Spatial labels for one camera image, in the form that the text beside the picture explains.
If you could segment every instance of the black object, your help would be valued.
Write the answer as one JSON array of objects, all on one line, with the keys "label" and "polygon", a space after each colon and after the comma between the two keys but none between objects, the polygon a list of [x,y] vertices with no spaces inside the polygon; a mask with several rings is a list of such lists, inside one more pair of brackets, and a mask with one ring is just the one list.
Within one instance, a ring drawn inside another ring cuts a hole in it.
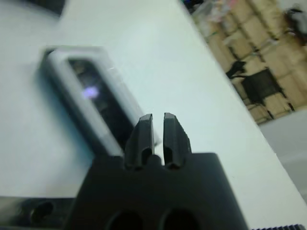
[{"label": "black object", "polygon": [[287,225],[283,227],[267,228],[267,229],[253,229],[253,230],[305,230],[301,224]]},{"label": "black object", "polygon": [[73,59],[69,60],[69,63],[83,86],[84,97],[93,102],[112,135],[124,149],[134,125],[121,108],[110,87],[100,77],[101,73],[92,62]]},{"label": "black object", "polygon": [[[269,68],[250,76],[238,75],[232,77],[232,79],[233,78],[244,78],[241,84],[252,104],[260,104],[266,107],[265,99],[276,93],[280,93],[285,99],[288,100],[287,95],[284,93],[283,89],[280,87]],[[294,107],[289,101],[287,104],[289,108],[294,111]],[[274,116],[270,110],[267,108],[266,110],[270,118],[274,119]]]},{"label": "black object", "polygon": [[191,154],[172,114],[164,119],[166,166],[154,155],[152,116],[136,125],[121,157],[96,157],[65,230],[247,230],[218,157]]},{"label": "black object", "polygon": [[65,6],[65,0],[24,0],[43,7],[57,15],[61,15]]},{"label": "black object", "polygon": [[240,73],[245,73],[245,69],[244,69],[244,66],[246,65],[246,62],[245,61],[235,61],[230,70],[228,72],[226,72],[226,76],[229,78],[229,79],[233,79],[235,78],[234,75],[238,72]]},{"label": "black object", "polygon": [[51,47],[42,59],[41,73],[94,154],[122,156],[143,112],[107,53],[100,47]]}]

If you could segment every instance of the table surface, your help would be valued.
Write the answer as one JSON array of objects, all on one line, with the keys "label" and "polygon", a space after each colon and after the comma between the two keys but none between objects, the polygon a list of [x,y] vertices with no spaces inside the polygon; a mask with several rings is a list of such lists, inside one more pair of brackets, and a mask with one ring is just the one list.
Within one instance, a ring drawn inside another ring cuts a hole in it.
[{"label": "table surface", "polygon": [[1,196],[76,195],[92,155],[37,67],[45,46],[103,46],[161,137],[171,112],[193,152],[219,155],[251,228],[307,225],[306,204],[179,1],[68,2],[60,19],[0,2]]}]

